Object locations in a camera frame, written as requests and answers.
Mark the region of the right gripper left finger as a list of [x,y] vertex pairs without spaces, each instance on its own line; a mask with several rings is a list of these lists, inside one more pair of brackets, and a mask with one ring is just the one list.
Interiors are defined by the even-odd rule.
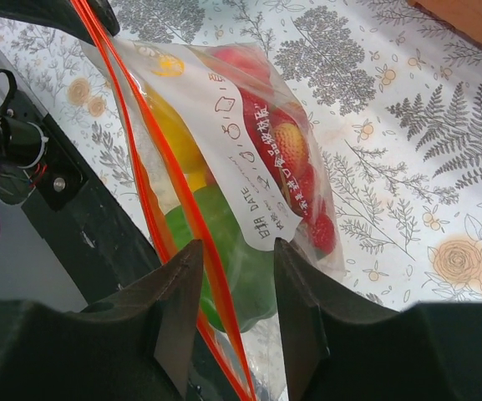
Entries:
[[202,274],[203,246],[192,241],[82,312],[0,301],[0,400],[196,399]]

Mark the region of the green fake bell pepper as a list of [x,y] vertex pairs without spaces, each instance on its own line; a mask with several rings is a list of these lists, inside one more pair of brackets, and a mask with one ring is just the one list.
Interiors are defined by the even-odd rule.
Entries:
[[274,255],[271,251],[256,250],[245,242],[218,186],[202,187],[194,197],[221,258],[240,332],[248,332],[277,312]]

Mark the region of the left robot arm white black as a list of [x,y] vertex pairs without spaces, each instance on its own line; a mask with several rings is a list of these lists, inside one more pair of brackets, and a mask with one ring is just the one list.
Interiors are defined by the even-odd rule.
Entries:
[[[42,41],[50,50],[60,30],[90,43],[91,37],[70,1],[0,1],[0,18],[28,24],[18,41],[22,51],[35,52]],[[22,171],[19,176],[37,190],[53,211],[62,210],[86,190],[104,188],[49,110],[19,83],[13,68],[0,67],[0,166]]]

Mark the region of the clear zip top bag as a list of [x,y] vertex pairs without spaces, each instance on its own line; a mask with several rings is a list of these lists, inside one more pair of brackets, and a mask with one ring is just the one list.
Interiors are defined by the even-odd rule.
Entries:
[[220,188],[245,242],[274,255],[276,241],[284,240],[309,264],[339,282],[344,266],[332,188],[310,124],[310,156],[337,238],[335,250],[321,260],[301,233],[302,218],[287,206],[246,131],[239,89],[212,68],[211,50],[220,46],[124,40],[112,36],[85,1],[73,5],[92,38],[84,52],[113,86],[155,249],[167,260],[191,241],[203,246],[197,318],[202,337],[241,399],[261,400],[276,393],[288,397],[278,307],[274,316],[240,332],[216,244],[195,191],[146,103],[144,85],[149,84],[184,121],[207,164],[206,186]]

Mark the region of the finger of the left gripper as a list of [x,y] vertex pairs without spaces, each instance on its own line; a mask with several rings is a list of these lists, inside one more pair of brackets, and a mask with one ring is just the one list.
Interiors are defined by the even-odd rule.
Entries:
[[[109,1],[85,1],[110,34],[119,33],[119,22]],[[0,0],[0,18],[56,28],[73,36],[86,29],[71,1],[66,0]]]

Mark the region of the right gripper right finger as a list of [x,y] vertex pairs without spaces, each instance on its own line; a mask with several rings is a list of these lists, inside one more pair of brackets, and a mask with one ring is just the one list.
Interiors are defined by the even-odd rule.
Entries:
[[277,240],[274,277],[291,400],[482,400],[482,302],[396,312]]

